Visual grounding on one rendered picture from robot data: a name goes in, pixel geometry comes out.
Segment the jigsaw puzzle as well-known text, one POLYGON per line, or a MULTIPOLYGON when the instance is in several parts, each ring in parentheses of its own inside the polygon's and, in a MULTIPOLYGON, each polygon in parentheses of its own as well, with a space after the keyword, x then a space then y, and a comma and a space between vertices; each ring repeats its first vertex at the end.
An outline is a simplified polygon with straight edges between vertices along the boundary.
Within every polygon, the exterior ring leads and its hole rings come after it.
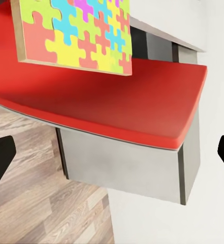
POLYGON ((10 0, 18 62, 132 75, 130 0, 10 0))

